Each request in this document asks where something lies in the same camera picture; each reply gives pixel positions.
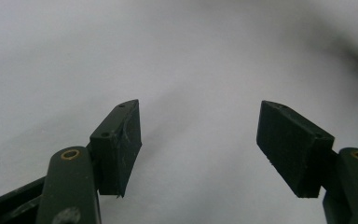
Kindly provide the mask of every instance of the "white cloth background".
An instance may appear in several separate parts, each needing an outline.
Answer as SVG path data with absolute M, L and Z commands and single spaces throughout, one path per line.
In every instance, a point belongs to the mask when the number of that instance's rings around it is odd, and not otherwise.
M 289 3 L 0 1 L 0 195 L 139 99 L 144 145 L 103 223 L 325 223 L 324 191 L 297 199 L 256 145 L 259 107 L 358 147 L 358 65 Z

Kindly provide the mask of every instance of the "dark green plastic part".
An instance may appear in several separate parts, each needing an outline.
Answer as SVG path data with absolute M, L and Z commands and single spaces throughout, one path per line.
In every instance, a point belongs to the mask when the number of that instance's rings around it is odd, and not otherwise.
M 334 137 L 286 105 L 263 101 L 257 144 L 299 198 L 317 198 Z
M 100 194 L 124 196 L 142 146 L 138 100 L 116 106 L 89 139 L 102 172 Z

